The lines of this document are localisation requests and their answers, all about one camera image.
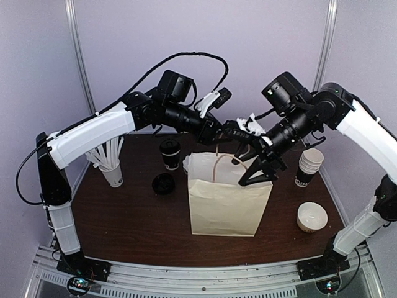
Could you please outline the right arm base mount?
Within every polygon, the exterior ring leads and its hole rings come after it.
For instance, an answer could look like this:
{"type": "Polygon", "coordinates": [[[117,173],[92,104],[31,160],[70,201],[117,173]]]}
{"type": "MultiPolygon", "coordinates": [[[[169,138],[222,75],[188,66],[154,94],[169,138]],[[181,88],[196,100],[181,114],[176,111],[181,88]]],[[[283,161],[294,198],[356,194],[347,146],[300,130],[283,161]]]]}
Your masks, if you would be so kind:
{"type": "Polygon", "coordinates": [[[342,287],[340,273],[350,268],[346,256],[334,254],[299,261],[297,269],[301,281],[314,279],[322,294],[335,294],[342,287]]]}

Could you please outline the kraft paper takeout bag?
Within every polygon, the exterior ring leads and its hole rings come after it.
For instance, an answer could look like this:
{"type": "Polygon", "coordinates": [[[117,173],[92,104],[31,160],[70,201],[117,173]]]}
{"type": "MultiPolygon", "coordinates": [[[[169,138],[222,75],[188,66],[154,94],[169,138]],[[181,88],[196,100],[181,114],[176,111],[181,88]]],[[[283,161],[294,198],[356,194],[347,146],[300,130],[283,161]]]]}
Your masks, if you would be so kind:
{"type": "Polygon", "coordinates": [[[234,165],[231,160],[232,154],[218,150],[184,158],[193,235],[255,236],[273,184],[240,186],[238,181],[253,161],[234,165]]]}

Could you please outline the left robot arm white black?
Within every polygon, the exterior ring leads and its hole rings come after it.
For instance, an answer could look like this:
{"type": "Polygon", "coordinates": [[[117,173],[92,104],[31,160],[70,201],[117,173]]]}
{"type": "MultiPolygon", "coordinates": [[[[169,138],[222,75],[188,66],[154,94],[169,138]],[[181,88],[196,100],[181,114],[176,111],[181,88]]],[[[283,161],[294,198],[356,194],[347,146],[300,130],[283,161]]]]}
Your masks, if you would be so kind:
{"type": "Polygon", "coordinates": [[[220,122],[210,110],[220,108],[230,97],[226,89],[207,94],[192,110],[183,101],[193,80],[166,70],[157,86],[145,93],[127,92],[104,111],[90,116],[59,132],[36,137],[41,204],[45,206],[52,229],[67,255],[64,262],[75,275],[89,270],[89,262],[80,253],[81,246],[71,210],[71,188],[65,168],[83,154],[105,142],[139,131],[149,125],[166,125],[177,132],[194,135],[196,142],[213,145],[221,132],[220,122]]]}

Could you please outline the black plastic cup lid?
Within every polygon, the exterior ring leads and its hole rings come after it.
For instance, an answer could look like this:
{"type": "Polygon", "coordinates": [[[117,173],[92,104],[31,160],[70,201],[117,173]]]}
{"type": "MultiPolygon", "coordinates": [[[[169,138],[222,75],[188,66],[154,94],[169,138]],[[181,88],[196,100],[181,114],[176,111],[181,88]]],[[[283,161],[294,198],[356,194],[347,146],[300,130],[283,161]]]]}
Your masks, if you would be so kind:
{"type": "Polygon", "coordinates": [[[166,139],[160,143],[159,150],[164,156],[176,155],[181,150],[181,145],[174,139],[166,139]]]}

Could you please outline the black white paper coffee cup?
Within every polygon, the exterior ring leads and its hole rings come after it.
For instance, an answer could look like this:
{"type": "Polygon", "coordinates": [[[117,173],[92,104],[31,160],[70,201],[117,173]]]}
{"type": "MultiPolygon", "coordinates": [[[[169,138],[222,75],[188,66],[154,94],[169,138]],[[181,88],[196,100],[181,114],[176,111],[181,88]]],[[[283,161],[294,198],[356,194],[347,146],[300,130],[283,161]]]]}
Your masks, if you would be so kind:
{"type": "Polygon", "coordinates": [[[179,167],[180,153],[175,153],[173,155],[162,154],[164,166],[169,171],[175,171],[179,167]]]}

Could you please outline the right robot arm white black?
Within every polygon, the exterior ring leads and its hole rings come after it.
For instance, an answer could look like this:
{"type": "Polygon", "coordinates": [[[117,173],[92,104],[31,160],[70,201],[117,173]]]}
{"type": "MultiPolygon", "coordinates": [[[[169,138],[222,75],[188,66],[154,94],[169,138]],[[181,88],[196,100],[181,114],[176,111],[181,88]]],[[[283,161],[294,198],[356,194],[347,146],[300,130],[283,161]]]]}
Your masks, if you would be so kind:
{"type": "Polygon", "coordinates": [[[318,269],[331,274],[358,244],[396,221],[396,137],[357,96],[336,83],[326,83],[311,93],[286,71],[262,95],[282,119],[267,132],[254,117],[238,120],[234,135],[255,150],[241,158],[253,162],[241,176],[240,186],[276,180],[276,171],[286,168],[282,155],[325,126],[352,140],[385,171],[369,205],[330,240],[318,260],[318,269]]]}

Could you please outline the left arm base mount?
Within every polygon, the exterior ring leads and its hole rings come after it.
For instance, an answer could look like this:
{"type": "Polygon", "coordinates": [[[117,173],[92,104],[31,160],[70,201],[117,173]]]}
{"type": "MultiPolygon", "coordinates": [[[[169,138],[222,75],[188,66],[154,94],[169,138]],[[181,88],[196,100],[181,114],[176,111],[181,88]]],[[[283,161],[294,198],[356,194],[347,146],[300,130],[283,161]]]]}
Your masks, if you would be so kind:
{"type": "Polygon", "coordinates": [[[71,255],[61,251],[56,268],[71,275],[66,283],[66,289],[71,295],[81,297],[92,289],[96,281],[107,281],[111,264],[107,261],[87,258],[82,251],[71,255]]]}

